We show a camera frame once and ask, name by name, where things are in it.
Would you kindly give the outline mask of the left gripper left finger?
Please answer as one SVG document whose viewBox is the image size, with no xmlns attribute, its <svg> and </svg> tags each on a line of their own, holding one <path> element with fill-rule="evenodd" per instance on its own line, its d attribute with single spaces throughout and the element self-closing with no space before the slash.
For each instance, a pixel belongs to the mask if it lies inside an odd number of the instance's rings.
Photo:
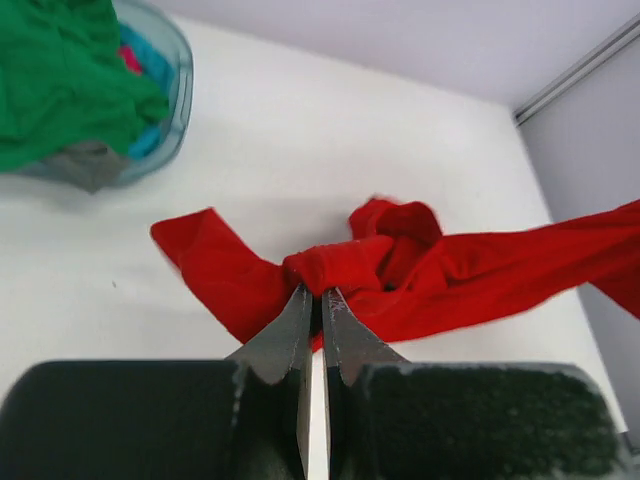
<svg viewBox="0 0 640 480">
<path fill-rule="evenodd" d="M 313 295 L 300 285 L 281 313 L 225 359 L 224 479 L 306 479 Z"/>
</svg>

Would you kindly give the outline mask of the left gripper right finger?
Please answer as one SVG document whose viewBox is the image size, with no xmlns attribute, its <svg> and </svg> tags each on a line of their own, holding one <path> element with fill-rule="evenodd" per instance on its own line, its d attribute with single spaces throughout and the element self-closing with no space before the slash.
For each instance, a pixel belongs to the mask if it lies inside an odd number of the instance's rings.
<svg viewBox="0 0 640 480">
<path fill-rule="evenodd" d="M 321 303 L 329 477 L 379 479 L 367 375 L 407 359 L 354 315 L 339 289 Z"/>
</svg>

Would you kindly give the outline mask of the red t shirt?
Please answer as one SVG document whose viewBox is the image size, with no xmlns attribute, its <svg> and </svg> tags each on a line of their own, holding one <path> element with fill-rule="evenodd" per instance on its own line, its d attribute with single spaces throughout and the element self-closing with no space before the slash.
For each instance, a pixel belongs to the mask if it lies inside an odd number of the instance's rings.
<svg viewBox="0 0 640 480">
<path fill-rule="evenodd" d="M 212 209 L 152 225 L 187 287 L 239 341 L 283 310 L 295 288 L 340 290 L 386 342 L 424 338 L 533 308 L 589 283 L 639 311 L 639 205 L 520 232 L 446 235 L 425 204 L 373 198 L 350 216 L 349 241 L 274 264 Z"/>
</svg>

